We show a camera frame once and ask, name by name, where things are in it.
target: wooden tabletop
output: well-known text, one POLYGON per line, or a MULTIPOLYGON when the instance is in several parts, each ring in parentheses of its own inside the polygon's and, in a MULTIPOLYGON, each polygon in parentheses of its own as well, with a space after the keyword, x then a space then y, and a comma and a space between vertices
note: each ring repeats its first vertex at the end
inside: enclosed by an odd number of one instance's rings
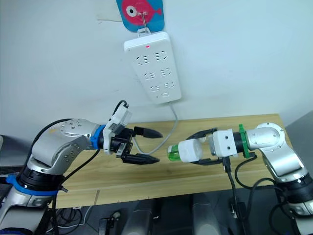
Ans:
MULTIPOLYGON (((218 127, 220 130, 232 128, 233 131, 238 131, 238 124, 243 124, 247 130, 263 122, 274 122, 283 127, 278 114, 179 121, 176 131, 165 145, 152 154, 160 158, 160 162, 151 165, 123 164, 115 155, 105 155, 101 150, 91 163, 65 182, 64 186, 69 191, 68 193, 61 191, 58 194, 57 207, 100 205, 231 189, 229 179, 221 164, 201 166, 171 162, 167 158, 167 148, 200 130, 218 127)), ((171 131, 173 123, 173 121, 137 123, 128 127, 133 128, 135 125, 147 127, 158 130, 166 136, 171 131)), ((162 142, 162 139, 136 138, 143 151, 150 151, 162 142)), ((286 141, 291 146, 287 134, 286 141)), ((215 159, 209 152, 208 143, 203 144, 202 147, 205 157, 215 159)), ((93 153, 94 151, 83 151, 68 169, 66 175, 93 153)), ((135 146, 132 153, 137 153, 135 146)), ((259 151, 256 153, 259 158, 244 165, 239 172, 239 178, 247 185, 254 184, 260 178, 270 177, 261 153, 259 151)), ((244 160, 242 154, 238 157, 231 157, 232 171, 244 160)))

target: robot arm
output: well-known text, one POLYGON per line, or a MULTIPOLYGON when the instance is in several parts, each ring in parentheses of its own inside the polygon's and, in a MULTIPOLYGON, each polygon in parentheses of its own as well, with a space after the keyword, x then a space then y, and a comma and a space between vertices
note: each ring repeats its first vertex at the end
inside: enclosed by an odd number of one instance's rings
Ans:
POLYGON ((284 130, 274 123, 263 123, 253 130, 216 131, 209 139, 211 152, 219 158, 259 149, 278 187, 283 190, 289 210, 296 216, 302 235, 313 233, 313 179, 301 159, 286 143, 284 130))
MULTIPOLYGON (((127 108, 127 103, 121 101, 105 126, 84 119, 70 119, 43 132, 33 145, 20 175, 7 178, 12 188, 0 208, 0 234, 33 234, 52 197, 58 190, 67 191, 61 187, 63 174, 85 149, 103 148, 106 154, 116 153, 124 163, 158 162, 159 159, 149 155, 130 154, 132 137, 144 129, 125 128, 131 116, 127 108)), ((153 130, 151 133, 155 138, 162 136, 153 130)))

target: power strip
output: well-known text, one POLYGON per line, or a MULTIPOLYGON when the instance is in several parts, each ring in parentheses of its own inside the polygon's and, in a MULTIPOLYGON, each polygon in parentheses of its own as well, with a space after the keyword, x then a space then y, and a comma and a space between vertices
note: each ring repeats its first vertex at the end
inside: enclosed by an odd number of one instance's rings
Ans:
POLYGON ((166 32, 126 41, 124 51, 155 104, 181 98, 171 40, 166 32))

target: white wall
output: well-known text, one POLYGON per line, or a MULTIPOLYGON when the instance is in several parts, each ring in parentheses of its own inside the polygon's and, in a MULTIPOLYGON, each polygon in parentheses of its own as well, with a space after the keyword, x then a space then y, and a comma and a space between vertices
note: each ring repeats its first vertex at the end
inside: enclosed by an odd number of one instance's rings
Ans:
MULTIPOLYGON (((104 123, 120 99, 132 121, 169 120, 125 61, 122 23, 88 0, 1 0, 1 133, 30 141, 59 118, 104 123)), ((164 0, 183 98, 180 119, 313 107, 313 1, 164 0)))

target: fish picture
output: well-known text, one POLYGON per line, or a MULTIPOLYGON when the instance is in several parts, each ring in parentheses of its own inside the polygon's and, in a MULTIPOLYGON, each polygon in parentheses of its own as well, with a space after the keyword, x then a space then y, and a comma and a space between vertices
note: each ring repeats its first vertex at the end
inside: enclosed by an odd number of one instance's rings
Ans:
POLYGON ((137 32, 146 26, 152 32, 164 28, 162 0, 116 0, 124 26, 131 32, 137 32))

